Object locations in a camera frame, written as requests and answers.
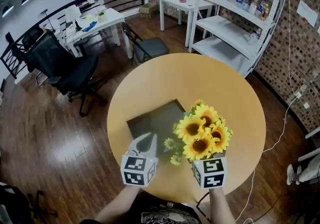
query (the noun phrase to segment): blue object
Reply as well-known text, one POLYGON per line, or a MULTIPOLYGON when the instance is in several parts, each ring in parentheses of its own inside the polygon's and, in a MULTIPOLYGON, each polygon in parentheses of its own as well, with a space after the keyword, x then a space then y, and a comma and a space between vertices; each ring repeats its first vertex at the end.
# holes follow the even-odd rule
POLYGON ((88 31, 90 31, 93 27, 95 27, 96 26, 96 24, 97 24, 97 22, 96 21, 93 21, 87 28, 84 28, 84 32, 88 32, 88 31))

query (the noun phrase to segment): artificial flower bouquet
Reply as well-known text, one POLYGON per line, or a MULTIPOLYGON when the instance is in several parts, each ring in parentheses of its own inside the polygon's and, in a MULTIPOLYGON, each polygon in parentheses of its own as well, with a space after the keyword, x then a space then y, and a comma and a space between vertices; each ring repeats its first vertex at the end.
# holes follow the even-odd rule
POLYGON ((184 113, 184 119, 174 124, 173 133, 178 138, 167 138, 164 142, 167 150, 174 153, 171 163, 180 165, 182 156, 189 162, 209 159, 226 150, 233 132, 225 122, 213 107, 197 100, 191 111, 184 113))

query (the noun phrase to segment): chair base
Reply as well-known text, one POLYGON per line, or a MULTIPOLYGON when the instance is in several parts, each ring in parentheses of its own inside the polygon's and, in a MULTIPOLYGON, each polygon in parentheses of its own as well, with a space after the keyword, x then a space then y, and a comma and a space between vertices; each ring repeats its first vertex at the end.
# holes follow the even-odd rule
POLYGON ((101 95, 99 95, 93 88, 100 82, 104 82, 106 83, 108 81, 108 79, 106 77, 103 77, 99 80, 97 80, 96 82, 90 83, 88 84, 85 88, 83 88, 81 91, 75 91, 75 92, 69 92, 68 93, 68 97, 69 97, 69 102, 72 102, 74 99, 72 97, 75 97, 77 95, 81 95, 81 104, 80 104, 80 109, 79 109, 79 115, 81 117, 85 117, 88 113, 83 113, 82 108, 85 104, 85 98, 87 95, 92 95, 95 96, 97 98, 99 98, 100 100, 104 101, 105 103, 107 103, 108 101, 103 98, 101 95))
POLYGON ((57 218, 58 214, 56 212, 48 212, 48 211, 42 210, 40 208, 40 205, 39 205, 39 196, 40 195, 44 195, 44 192, 41 190, 38 190, 36 192, 36 199, 35 199, 36 201, 34 202, 33 201, 34 197, 32 196, 32 194, 27 194, 29 202, 32 205, 32 208, 30 209, 30 211, 34 213, 34 218, 36 218, 36 219, 39 218, 43 224, 47 224, 43 215, 52 215, 57 218))

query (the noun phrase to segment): person's arm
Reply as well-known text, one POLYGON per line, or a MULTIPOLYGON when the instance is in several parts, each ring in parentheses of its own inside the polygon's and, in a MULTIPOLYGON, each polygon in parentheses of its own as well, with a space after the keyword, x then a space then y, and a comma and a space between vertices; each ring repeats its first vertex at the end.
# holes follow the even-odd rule
POLYGON ((209 190, 211 224, 236 224, 222 188, 209 190))
POLYGON ((103 224, 113 223, 118 217, 127 213, 134 202, 139 186, 126 186, 95 218, 103 224))

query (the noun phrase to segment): wall outlet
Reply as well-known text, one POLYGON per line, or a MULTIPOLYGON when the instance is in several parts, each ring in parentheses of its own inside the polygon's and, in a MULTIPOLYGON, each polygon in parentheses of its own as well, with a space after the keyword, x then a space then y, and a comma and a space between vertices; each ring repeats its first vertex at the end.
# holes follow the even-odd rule
POLYGON ((301 93, 298 91, 295 95, 297 98, 300 98, 301 97, 301 93))

